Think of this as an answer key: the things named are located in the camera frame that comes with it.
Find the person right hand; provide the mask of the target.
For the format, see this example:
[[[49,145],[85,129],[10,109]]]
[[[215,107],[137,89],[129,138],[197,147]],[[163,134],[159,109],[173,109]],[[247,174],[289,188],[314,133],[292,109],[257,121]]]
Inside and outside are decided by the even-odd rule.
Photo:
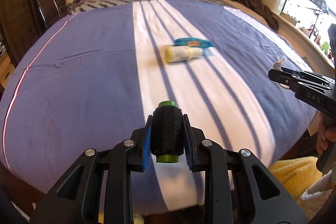
[[[328,142],[336,142],[336,128],[327,127],[325,124],[325,114],[319,113],[318,135],[316,150],[322,154],[328,147]]]

